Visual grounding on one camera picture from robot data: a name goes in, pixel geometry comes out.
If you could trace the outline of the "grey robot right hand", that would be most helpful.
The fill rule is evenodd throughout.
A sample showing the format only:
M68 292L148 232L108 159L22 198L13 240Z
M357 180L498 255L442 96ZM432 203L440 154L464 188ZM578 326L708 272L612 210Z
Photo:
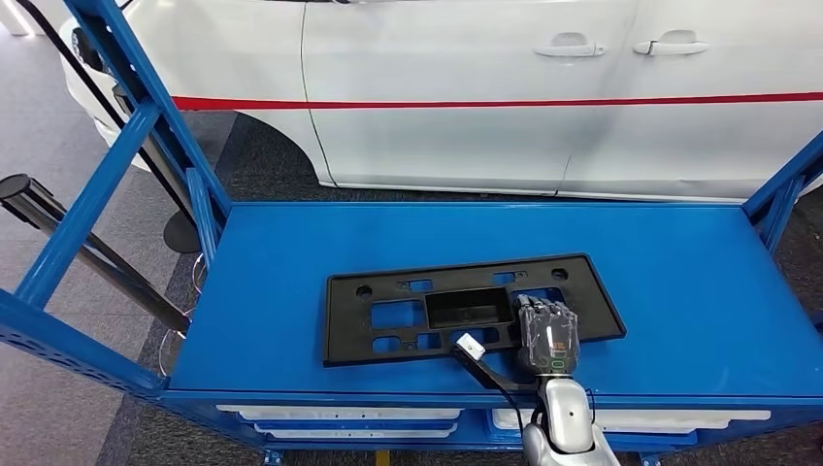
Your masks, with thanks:
M563 302L518 294L522 366L536 376L570 376L579 355L578 319Z

